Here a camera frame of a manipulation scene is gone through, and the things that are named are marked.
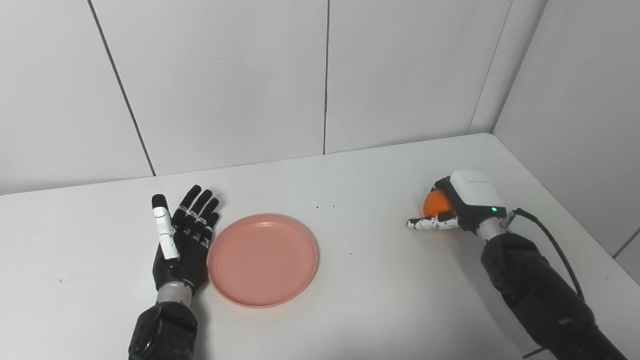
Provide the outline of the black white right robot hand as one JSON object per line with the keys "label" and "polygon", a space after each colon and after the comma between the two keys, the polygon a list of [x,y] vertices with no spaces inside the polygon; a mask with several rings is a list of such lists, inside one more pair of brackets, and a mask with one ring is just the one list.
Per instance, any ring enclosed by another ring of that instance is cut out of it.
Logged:
{"label": "black white right robot hand", "polygon": [[462,229],[478,234],[485,223],[501,225],[508,211],[487,174],[457,170],[435,181],[423,203],[423,217],[411,218],[407,228],[420,231]]}

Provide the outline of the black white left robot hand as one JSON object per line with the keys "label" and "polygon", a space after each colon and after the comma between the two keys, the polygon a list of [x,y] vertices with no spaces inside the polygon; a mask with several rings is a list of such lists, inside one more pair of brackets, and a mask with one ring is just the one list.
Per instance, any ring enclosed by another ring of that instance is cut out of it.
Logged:
{"label": "black white left robot hand", "polygon": [[177,253],[167,258],[162,244],[158,245],[152,267],[156,290],[171,282],[181,282],[195,295],[205,283],[207,257],[220,218],[219,203],[210,189],[203,190],[198,184],[185,194],[174,213],[169,212],[164,194],[154,194],[151,198],[157,224],[166,233],[160,238],[171,239],[174,246],[169,251]]}

